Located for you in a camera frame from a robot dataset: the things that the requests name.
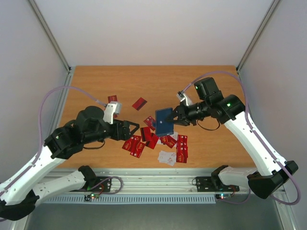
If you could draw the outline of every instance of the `wooden tabletop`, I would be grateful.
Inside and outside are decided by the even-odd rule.
[[[122,110],[117,119],[139,123],[148,116],[155,116],[158,109],[179,105],[176,93],[184,89],[196,77],[215,70],[229,71],[236,74],[234,66],[77,66],[72,79],[72,86],[89,92],[92,96],[107,103],[107,97],[117,95],[122,103]],[[233,78],[215,74],[214,79],[224,97],[235,94],[243,101],[240,85]],[[199,102],[193,87],[187,90],[192,101]],[[147,104],[137,111],[132,105],[140,98]],[[75,119],[78,112],[97,103],[82,93],[70,90],[64,108],[61,125]],[[201,124],[208,128],[217,126],[215,119],[206,118]],[[211,168],[228,164],[232,167],[253,167],[254,163],[240,142],[226,127],[216,131],[206,131],[199,126],[176,126],[175,131],[188,136],[189,158],[186,164],[176,163],[177,168]],[[168,146],[157,145],[155,149],[145,147],[141,157],[130,156],[123,150],[124,141],[106,140],[102,149],[84,150],[74,154],[60,167],[78,168],[90,165],[93,168],[169,168],[157,160],[161,150],[176,152]]]

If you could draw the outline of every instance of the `black mount bracket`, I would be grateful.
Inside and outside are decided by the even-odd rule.
[[[233,192],[233,188],[229,187],[228,185],[223,185],[220,187],[220,189],[216,189],[213,182],[211,181],[210,176],[198,176],[195,177],[195,184],[197,187],[197,192]],[[235,191],[240,191],[239,186],[234,186]]]
[[[95,182],[94,182],[94,185],[98,184],[99,182],[101,182],[102,180],[104,180],[106,178],[108,178],[108,176],[98,176],[96,178]],[[87,190],[88,188],[91,188],[93,186],[89,186],[89,185],[85,184],[85,186],[82,189]],[[112,187],[112,179],[109,179],[109,180],[106,180],[106,181],[102,182],[100,186],[97,186],[96,188],[91,189],[88,192],[100,192],[102,186],[104,188],[103,193],[110,192],[111,191],[111,187]],[[80,192],[80,191],[79,190],[72,190],[71,192]]]

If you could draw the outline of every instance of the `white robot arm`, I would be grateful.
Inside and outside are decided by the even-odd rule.
[[[201,100],[192,104],[184,92],[178,93],[180,105],[168,117],[168,122],[188,126],[206,117],[216,118],[224,124],[241,142],[255,162],[256,168],[240,169],[223,165],[212,172],[211,181],[219,190],[223,185],[237,185],[250,188],[258,197],[266,199],[283,185],[289,176],[279,163],[293,175],[298,166],[294,161],[286,161],[266,140],[255,126],[249,114],[246,121],[245,106],[235,95],[223,97],[213,78],[204,78],[194,83]]]
[[[39,182],[52,169],[82,151],[85,144],[104,142],[106,138],[128,140],[140,126],[113,119],[113,115],[119,114],[120,110],[121,104],[118,102],[110,102],[104,111],[89,106],[78,113],[76,120],[55,129],[46,138],[42,151],[0,184],[0,217],[19,220],[52,196],[94,186],[96,175],[89,166],[82,166],[72,174],[50,182]]]

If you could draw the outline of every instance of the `playing card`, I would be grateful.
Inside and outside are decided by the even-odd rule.
[[[161,151],[159,153],[158,160],[160,163],[166,163],[168,165],[174,166],[176,163],[176,153]]]
[[[188,137],[184,135],[178,135],[176,162],[187,163],[188,159]]]
[[[161,144],[166,144],[168,142],[167,136],[160,137],[159,141]]]

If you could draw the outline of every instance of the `white wall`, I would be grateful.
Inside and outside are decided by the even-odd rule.
[[[76,65],[237,65],[272,0],[36,0]]]
[[[300,229],[306,229],[307,198],[307,1],[283,0],[242,70],[257,126],[288,160],[303,197],[293,206]],[[290,200],[296,199],[291,182]]]
[[[48,90],[64,83],[66,70],[26,0],[1,1],[0,51],[2,182],[37,152],[40,102]],[[56,100],[50,98],[43,111],[44,137]]]

